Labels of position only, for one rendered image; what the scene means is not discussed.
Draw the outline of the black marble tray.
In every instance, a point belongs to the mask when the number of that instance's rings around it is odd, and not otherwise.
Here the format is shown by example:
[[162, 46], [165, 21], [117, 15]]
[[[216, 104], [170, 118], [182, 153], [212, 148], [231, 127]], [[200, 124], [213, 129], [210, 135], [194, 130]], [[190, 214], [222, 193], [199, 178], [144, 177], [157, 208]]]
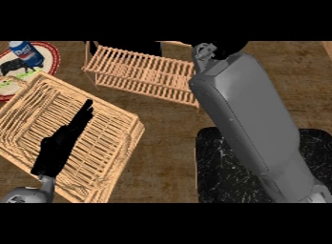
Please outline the black marble tray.
[[[302, 158], [332, 194], [332, 135], [318, 129], [301, 129], [299, 138]], [[194, 155], [199, 203], [272, 203], [215, 127], [199, 130]]]

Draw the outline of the wooden slatted tiered shelf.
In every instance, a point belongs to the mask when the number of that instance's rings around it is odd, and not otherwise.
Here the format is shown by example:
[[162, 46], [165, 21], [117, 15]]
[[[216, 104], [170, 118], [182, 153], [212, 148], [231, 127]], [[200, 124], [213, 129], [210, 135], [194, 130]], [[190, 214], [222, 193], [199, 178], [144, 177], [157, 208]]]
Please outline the wooden slatted tiered shelf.
[[188, 88], [188, 80], [196, 74], [191, 62], [101, 45], [91, 54], [86, 41], [80, 69], [95, 74], [95, 86], [199, 107]]

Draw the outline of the red rimmed cow plate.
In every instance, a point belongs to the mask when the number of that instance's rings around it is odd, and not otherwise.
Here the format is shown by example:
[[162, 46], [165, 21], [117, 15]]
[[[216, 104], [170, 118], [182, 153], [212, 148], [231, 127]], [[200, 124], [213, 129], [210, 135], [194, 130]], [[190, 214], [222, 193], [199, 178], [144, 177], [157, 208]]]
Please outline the red rimmed cow plate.
[[9, 50], [0, 54], [0, 102], [12, 98], [21, 85], [32, 80], [39, 71], [55, 74], [60, 65], [57, 48], [46, 42], [32, 42], [32, 45], [45, 59], [40, 67], [26, 68]]

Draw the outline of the pale wicker basket tray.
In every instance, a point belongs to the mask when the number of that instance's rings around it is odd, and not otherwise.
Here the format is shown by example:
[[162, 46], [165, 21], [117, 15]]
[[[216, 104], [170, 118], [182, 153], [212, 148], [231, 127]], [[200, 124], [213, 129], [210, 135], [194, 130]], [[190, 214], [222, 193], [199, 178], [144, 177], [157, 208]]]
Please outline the pale wicker basket tray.
[[54, 191], [73, 203], [105, 203], [144, 127], [135, 114], [43, 72], [18, 84], [0, 109], [0, 155], [29, 172], [40, 140], [70, 123], [86, 100], [92, 118], [55, 177]]

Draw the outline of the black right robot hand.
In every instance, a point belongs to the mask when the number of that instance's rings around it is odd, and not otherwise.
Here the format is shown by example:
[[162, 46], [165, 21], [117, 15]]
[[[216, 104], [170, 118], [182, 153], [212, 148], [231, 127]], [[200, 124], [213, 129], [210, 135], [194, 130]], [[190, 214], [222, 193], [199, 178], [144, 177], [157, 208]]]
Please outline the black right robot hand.
[[213, 50], [213, 58], [216, 60], [224, 60], [227, 57], [238, 52], [247, 42], [244, 40], [236, 40], [236, 41], [213, 41], [212, 45], [215, 46]]

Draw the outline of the blue soda bottle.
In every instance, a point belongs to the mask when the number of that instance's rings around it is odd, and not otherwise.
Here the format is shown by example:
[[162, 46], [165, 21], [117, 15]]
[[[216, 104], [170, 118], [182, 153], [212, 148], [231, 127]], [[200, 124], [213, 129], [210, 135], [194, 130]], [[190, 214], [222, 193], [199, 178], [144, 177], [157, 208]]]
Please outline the blue soda bottle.
[[8, 47], [29, 68], [40, 68], [43, 66], [45, 58], [29, 41], [9, 41]]

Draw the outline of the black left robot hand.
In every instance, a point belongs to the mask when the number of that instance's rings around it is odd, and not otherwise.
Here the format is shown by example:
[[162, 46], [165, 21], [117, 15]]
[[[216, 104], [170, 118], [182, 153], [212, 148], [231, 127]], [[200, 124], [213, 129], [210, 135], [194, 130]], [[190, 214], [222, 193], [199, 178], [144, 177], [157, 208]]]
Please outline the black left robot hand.
[[30, 170], [33, 175], [55, 177], [66, 165], [76, 139], [92, 118], [92, 100], [86, 99], [70, 123], [40, 141], [40, 151]]

